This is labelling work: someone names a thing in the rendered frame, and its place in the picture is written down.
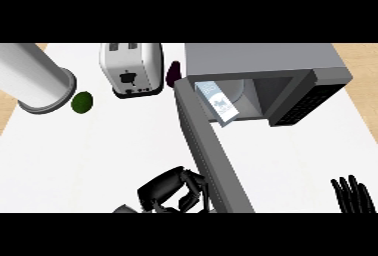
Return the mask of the white milk carton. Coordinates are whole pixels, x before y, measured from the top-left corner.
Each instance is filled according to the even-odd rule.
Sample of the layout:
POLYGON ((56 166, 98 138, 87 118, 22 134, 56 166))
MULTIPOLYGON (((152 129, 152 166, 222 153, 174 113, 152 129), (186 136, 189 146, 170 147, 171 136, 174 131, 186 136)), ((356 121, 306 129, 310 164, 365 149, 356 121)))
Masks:
POLYGON ((225 127, 239 115, 239 111, 233 103, 214 81, 197 82, 195 90, 220 126, 225 127))

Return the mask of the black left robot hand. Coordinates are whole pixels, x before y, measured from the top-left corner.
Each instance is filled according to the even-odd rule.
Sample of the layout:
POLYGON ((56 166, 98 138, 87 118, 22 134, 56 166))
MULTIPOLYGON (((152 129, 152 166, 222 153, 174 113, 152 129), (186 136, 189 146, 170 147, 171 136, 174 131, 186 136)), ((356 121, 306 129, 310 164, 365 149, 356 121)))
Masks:
POLYGON ((186 213, 199 201, 204 201, 201 213, 210 212, 210 192, 205 177, 183 166, 174 167, 157 176, 139 189, 137 196, 145 212, 186 213), (186 186, 188 194, 179 200, 179 209, 163 204, 186 186))

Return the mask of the silver toaster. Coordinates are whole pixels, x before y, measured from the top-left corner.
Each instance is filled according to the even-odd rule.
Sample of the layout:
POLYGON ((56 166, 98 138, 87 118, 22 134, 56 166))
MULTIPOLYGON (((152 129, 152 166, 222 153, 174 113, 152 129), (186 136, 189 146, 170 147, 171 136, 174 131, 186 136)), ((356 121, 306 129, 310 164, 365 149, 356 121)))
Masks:
POLYGON ((164 53, 160 43, 102 43, 99 64, 118 98, 161 93, 164 53))

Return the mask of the green avocado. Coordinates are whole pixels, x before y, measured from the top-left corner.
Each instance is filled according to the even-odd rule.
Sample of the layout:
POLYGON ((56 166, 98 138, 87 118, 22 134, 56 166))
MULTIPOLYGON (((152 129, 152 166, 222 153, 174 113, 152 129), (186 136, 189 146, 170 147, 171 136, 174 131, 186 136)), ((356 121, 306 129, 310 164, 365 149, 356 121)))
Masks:
POLYGON ((93 107, 93 96, 84 91, 80 92, 71 102, 71 108, 75 113, 84 114, 93 107))

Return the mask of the grey microwave door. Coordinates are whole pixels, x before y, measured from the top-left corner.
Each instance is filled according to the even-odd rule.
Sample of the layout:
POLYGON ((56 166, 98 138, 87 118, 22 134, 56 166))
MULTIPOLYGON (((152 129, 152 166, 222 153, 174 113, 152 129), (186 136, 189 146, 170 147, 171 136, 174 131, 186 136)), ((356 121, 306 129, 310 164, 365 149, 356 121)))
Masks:
POLYGON ((186 143, 201 175, 208 182, 210 199, 219 213, 254 213, 230 161, 186 78, 174 82, 174 97, 186 143))

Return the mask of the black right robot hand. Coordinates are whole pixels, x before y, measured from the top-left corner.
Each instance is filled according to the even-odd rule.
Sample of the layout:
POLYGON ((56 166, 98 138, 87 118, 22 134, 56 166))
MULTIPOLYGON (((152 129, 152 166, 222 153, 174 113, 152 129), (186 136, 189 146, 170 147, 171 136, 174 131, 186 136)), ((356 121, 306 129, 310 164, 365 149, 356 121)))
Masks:
POLYGON ((331 184, 343 213, 377 213, 368 188, 353 175, 332 179, 331 184))

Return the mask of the grey microwave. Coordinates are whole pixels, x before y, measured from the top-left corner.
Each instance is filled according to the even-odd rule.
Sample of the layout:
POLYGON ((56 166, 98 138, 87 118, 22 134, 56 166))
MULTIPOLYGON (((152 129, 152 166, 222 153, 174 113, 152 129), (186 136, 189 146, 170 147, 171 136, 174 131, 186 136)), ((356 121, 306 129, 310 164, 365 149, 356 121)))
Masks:
POLYGON ((291 126, 353 79, 329 43, 188 43, 186 77, 213 81, 241 120, 291 126))

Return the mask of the dark purple eggplant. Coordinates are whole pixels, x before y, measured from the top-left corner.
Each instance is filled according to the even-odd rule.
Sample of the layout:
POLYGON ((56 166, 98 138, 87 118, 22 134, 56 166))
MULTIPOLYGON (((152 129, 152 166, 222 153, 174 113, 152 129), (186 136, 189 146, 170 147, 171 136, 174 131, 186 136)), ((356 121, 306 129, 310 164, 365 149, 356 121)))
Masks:
POLYGON ((168 68, 167 76, 166 76, 166 82, 170 87, 174 87, 174 82, 182 79, 182 73, 180 73, 180 62, 174 61, 171 63, 171 66, 168 68))

